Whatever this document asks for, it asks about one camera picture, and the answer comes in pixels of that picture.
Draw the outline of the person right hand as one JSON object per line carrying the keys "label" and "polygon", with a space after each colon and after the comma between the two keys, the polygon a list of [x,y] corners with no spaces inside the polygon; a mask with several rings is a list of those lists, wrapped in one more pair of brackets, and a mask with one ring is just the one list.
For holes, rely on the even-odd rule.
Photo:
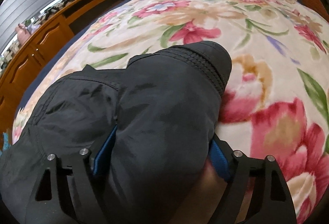
{"label": "person right hand", "polygon": [[201,175],[183,200],[170,223],[208,223],[226,188],[210,160],[206,160]]}

